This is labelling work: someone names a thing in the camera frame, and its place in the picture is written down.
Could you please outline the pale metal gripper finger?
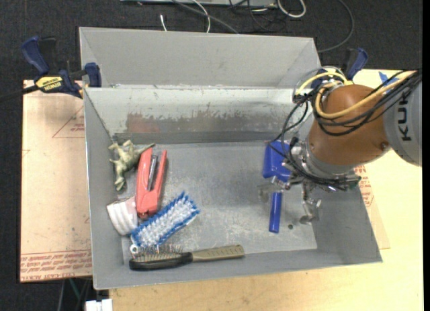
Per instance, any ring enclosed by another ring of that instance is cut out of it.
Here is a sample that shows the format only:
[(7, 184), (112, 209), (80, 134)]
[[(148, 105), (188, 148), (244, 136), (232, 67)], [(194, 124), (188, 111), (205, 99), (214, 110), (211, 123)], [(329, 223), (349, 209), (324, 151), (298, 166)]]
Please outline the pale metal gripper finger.
[(322, 203), (321, 199), (307, 198), (302, 201), (302, 207), (304, 209), (305, 215), (300, 218), (301, 224), (312, 224), (320, 220), (319, 209)]
[(275, 184), (266, 182), (257, 186), (258, 198), (261, 202), (268, 202), (274, 192), (284, 192), (286, 188), (281, 183)]

